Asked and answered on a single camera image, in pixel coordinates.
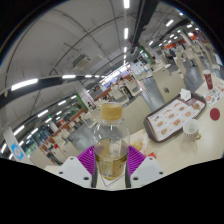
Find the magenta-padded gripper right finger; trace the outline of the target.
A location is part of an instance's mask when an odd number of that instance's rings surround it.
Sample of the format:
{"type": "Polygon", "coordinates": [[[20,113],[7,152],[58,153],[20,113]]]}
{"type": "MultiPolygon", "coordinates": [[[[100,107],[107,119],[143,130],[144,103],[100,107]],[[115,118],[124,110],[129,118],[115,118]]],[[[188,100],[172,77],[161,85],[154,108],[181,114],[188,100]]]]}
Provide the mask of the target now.
{"type": "Polygon", "coordinates": [[[153,153],[145,156],[133,146],[129,147],[125,168],[127,188],[140,188],[163,176],[164,170],[153,153]]]}

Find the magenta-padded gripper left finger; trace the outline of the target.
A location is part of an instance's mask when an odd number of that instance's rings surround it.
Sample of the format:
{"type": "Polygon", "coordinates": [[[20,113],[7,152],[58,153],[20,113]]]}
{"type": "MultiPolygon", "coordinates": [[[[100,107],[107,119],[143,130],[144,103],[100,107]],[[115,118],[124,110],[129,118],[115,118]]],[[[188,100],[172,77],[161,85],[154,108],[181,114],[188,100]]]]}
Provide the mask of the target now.
{"type": "Polygon", "coordinates": [[[70,156],[58,169],[57,175],[84,188],[97,185],[97,164],[94,147],[84,150],[77,157],[70,156]]]}

